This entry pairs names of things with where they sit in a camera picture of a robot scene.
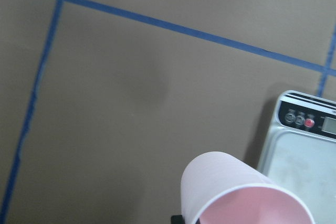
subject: scale display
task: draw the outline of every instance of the scale display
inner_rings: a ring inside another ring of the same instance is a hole
[[[324,119],[324,124],[322,126],[322,131],[336,135],[336,119],[326,117]]]

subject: digital scale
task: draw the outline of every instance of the digital scale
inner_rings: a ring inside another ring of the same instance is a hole
[[[257,169],[301,198],[317,224],[335,224],[336,103],[284,92],[277,100]]]

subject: kitchen scale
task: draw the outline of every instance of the kitchen scale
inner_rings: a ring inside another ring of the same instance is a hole
[[[335,224],[336,102],[284,92],[257,169],[302,199],[317,224]]]

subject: red button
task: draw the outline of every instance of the red button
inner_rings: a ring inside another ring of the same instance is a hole
[[[312,128],[315,124],[314,120],[310,118],[307,118],[304,122],[305,126],[308,128]]]

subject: black object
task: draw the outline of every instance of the black object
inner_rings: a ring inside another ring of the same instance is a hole
[[[170,218],[170,223],[171,224],[184,224],[184,219],[182,215],[173,215]]]

